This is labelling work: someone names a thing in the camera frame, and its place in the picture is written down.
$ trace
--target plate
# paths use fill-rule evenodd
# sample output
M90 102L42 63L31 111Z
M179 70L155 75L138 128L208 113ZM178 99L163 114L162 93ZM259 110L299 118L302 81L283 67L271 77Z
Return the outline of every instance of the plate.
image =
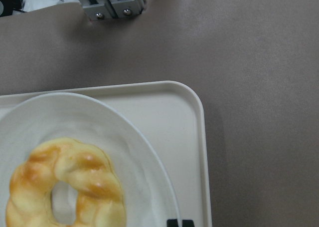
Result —
M164 227L167 219L179 219L176 196L162 162L129 120L96 99L50 93L21 103L0 120L0 226L5 226L13 171L37 145L59 137L96 145L111 157L125 193L127 227ZM52 195L55 217L71 224L76 191L59 183Z

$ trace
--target donut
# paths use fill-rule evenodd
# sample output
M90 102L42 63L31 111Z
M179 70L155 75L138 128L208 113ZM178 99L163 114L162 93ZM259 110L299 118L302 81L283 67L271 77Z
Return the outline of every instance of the donut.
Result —
M78 191L76 220L58 223L51 192L63 181ZM124 193L111 159L101 149L71 138L37 146L10 180L7 227L125 227Z

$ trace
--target white tray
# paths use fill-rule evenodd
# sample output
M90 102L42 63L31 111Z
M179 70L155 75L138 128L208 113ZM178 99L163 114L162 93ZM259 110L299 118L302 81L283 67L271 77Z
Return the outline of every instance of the white tray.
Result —
M126 116L149 140L173 183L182 219L212 227L204 111L193 90L174 81L90 87L96 98ZM0 96L0 118L36 92Z

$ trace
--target metal bracket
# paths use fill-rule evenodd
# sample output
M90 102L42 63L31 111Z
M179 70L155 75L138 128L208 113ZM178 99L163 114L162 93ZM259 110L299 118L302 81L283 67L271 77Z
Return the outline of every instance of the metal bracket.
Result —
M146 0L79 0L91 20L123 18L139 15L146 8Z

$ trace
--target braided bread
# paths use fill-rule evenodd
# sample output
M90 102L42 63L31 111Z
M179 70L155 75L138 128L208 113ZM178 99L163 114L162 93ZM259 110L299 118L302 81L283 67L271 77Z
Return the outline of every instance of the braided bread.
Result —
M51 191L64 181L78 191L76 220L60 224L51 208ZM10 181L7 227L125 227L121 184L110 158L99 148L70 138L36 147Z

